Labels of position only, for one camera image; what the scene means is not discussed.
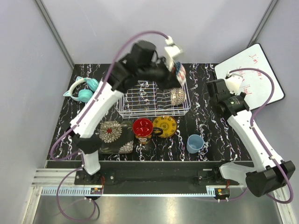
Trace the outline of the yellow patterned plate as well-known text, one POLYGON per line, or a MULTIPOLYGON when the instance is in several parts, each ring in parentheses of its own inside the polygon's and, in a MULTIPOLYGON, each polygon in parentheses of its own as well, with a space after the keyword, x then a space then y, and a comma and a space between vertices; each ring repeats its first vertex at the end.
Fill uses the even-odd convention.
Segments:
POLYGON ((153 121, 153 126, 163 130, 163 133, 159 136, 161 138, 173 136, 178 128, 177 122, 172 116, 156 117, 153 121))

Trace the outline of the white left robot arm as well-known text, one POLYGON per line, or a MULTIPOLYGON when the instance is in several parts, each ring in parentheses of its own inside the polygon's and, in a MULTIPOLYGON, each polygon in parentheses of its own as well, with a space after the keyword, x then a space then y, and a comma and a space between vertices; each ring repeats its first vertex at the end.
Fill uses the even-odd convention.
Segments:
POLYGON ((101 141, 94 131, 109 109, 139 80, 155 82, 162 91, 184 85, 185 77, 176 63, 182 49, 168 42, 164 50, 165 56, 154 62, 153 43, 143 40, 134 43, 129 53, 110 65, 91 99, 70 122, 71 136, 82 151, 84 178, 89 184, 95 185, 101 179, 98 156, 101 141))

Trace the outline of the blue triangle patterned bowl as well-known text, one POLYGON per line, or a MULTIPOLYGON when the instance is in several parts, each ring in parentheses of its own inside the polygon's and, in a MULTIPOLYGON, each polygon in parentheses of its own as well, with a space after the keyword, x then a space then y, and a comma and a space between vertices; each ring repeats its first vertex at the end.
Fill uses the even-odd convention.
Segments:
POLYGON ((176 62, 175 63, 175 72, 178 82, 181 86, 183 86, 186 82, 186 70, 182 63, 176 62))

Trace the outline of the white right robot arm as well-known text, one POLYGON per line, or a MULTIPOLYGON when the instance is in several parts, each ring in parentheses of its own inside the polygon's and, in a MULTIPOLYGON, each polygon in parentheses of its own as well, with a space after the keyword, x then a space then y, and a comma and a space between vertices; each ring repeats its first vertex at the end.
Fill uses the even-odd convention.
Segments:
POLYGON ((245 102, 245 93, 235 95, 224 79, 207 82, 210 106, 237 133, 249 152, 253 167, 234 162, 222 164, 212 173, 213 182, 223 185, 228 179, 248 187, 250 192, 261 197, 289 183, 295 171, 292 161, 284 161, 266 140, 245 102))

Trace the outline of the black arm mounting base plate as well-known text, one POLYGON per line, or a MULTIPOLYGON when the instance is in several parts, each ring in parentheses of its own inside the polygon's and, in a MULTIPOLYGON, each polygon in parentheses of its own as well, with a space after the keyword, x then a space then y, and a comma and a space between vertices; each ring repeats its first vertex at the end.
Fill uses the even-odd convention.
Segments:
POLYGON ((237 185, 221 177, 215 161, 102 161, 100 171, 77 171, 76 185, 104 185, 104 194, 169 195, 206 193, 206 186, 237 185))

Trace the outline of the red interior mug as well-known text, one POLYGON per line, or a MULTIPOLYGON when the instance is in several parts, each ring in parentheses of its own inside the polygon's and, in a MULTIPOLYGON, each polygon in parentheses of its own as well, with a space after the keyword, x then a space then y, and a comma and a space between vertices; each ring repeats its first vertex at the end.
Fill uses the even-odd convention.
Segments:
POLYGON ((152 137, 163 134, 162 128, 154 127, 153 123, 146 118, 137 119, 133 123, 133 132, 141 144, 147 144, 152 137))

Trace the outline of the black floral square plate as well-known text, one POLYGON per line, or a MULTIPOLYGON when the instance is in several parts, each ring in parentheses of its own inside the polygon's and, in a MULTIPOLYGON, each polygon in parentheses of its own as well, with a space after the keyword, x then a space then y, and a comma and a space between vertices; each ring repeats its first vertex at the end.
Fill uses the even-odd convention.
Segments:
POLYGON ((105 121, 100 126, 100 154, 129 154, 134 147, 132 121, 105 121))

